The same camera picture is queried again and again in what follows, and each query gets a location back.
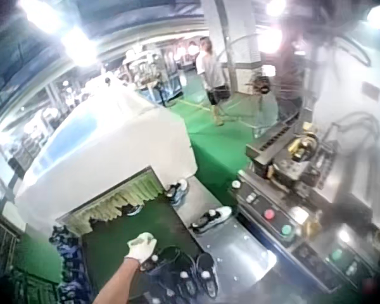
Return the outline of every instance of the green button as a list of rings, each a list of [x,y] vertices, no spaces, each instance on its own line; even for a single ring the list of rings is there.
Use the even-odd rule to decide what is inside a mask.
[[[283,236],[288,236],[289,234],[291,234],[292,230],[293,230],[293,228],[291,228],[290,225],[284,225],[281,228],[281,233],[282,233]]]
[[[338,261],[342,257],[343,251],[341,249],[334,250],[332,252],[332,259]]]

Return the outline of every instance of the control panel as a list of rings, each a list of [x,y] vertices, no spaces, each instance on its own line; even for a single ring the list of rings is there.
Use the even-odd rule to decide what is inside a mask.
[[[338,272],[357,289],[361,288],[365,279],[374,275],[364,260],[345,244],[332,244],[332,250],[327,261],[334,265]]]
[[[333,267],[323,261],[317,252],[306,242],[301,243],[294,251],[293,256],[305,266],[326,288],[332,292],[342,285],[339,275]]]
[[[248,214],[263,225],[283,246],[290,246],[298,237],[296,233],[298,224],[247,182],[235,180],[232,188]]]

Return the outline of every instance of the black shorts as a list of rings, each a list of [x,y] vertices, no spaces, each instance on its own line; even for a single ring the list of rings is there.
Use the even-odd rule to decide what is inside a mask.
[[[226,85],[214,88],[212,91],[207,91],[207,97],[212,106],[216,106],[221,100],[229,98],[229,91]]]

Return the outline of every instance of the fringe curtain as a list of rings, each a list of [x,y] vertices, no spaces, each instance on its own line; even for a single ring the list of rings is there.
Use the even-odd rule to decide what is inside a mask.
[[[89,220],[108,222],[122,215],[121,207],[144,205],[163,192],[152,171],[145,172],[105,194],[102,198],[69,214],[62,222],[79,236],[92,231]]]

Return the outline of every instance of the white machine cover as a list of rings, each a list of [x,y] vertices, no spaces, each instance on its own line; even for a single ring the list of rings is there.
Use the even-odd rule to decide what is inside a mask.
[[[197,171],[183,119],[115,80],[60,125],[16,194],[24,221],[47,235],[58,217],[148,166],[165,188]]]

